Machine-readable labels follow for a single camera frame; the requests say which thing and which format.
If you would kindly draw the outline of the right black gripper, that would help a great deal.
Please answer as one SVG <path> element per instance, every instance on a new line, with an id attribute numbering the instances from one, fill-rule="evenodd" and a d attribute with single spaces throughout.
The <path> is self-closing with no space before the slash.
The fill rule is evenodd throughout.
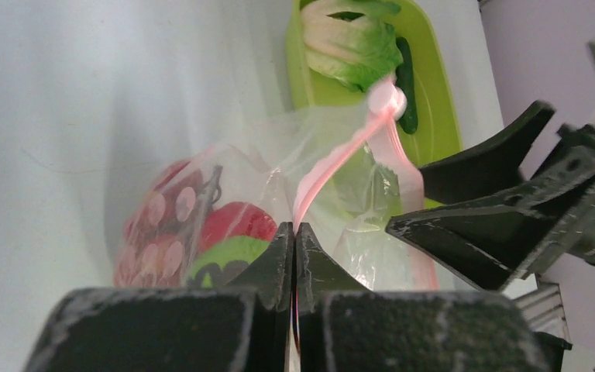
<path id="1" fill-rule="evenodd" d="M 595 267 L 595 127 L 562 125 L 519 185 L 521 163 L 554 114 L 535 101 L 489 139 L 420 167 L 425 197 L 444 206 L 395 216 L 387 233 L 485 291 L 541 273 L 564 253 Z"/>

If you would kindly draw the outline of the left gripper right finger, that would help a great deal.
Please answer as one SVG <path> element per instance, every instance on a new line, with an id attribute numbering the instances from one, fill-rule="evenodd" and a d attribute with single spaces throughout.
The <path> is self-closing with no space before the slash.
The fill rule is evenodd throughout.
<path id="1" fill-rule="evenodd" d="M 519 308 L 485 291 L 366 289 L 295 234 L 296 313 L 304 371 L 547 371 Z"/>

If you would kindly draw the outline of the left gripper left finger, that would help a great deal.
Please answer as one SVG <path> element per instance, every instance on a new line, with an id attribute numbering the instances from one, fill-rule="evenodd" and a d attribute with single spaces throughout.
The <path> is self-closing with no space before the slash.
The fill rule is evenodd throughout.
<path id="1" fill-rule="evenodd" d="M 293 226 L 215 288 L 83 288 L 46 320 L 27 371 L 282 371 Z"/>

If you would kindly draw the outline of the small green watermelon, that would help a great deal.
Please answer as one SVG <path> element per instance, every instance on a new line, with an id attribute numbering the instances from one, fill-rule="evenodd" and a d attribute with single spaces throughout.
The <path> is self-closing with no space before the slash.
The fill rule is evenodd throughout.
<path id="1" fill-rule="evenodd" d="M 269 244 L 266 240 L 249 236 L 224 239 L 193 262 L 187 272 L 185 284 L 193 288 L 228 284 L 257 259 Z"/>

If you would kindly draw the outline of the red apple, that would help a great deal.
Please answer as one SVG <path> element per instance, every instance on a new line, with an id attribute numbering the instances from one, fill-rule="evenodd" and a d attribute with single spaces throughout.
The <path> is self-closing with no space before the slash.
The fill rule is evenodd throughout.
<path id="1" fill-rule="evenodd" d="M 198 252 L 233 236 L 271 241 L 277 230 L 274 219 L 263 209 L 246 202 L 232 201 L 211 212 L 202 226 Z"/>

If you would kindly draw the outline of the clear pink zip bag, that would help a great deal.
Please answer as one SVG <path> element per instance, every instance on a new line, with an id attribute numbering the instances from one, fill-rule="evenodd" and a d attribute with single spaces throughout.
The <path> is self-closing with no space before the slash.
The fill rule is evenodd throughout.
<path id="1" fill-rule="evenodd" d="M 241 201 L 268 213 L 277 230 L 307 223 L 324 251 L 371 290 L 436 290 L 434 261 L 385 233 L 391 217 L 425 206 L 421 172 L 396 127 L 406 106 L 386 77 L 358 105 L 282 115 L 181 160 L 203 171 L 223 167 L 213 211 Z"/>

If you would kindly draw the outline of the dark green cucumber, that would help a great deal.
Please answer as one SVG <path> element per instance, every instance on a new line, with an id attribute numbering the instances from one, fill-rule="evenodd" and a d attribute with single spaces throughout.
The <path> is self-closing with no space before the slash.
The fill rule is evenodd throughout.
<path id="1" fill-rule="evenodd" d="M 397 123 L 402 130 L 409 134 L 415 134 L 418 129 L 418 108 L 416 105 L 415 94 L 415 78 L 413 62 L 411 58 L 411 48 L 408 41 L 404 37 L 396 39 L 396 45 L 403 63 L 396 68 L 396 86 L 403 91 L 407 99 L 407 106 L 403 115 L 398 119 Z"/>

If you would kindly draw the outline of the green lettuce head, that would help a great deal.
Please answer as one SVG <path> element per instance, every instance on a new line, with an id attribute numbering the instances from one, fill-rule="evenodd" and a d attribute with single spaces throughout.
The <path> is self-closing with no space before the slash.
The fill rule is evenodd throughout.
<path id="1" fill-rule="evenodd" d="M 312 1 L 300 11 L 308 67 L 350 91 L 366 91 L 404 62 L 397 34 L 386 22 L 392 1 Z"/>

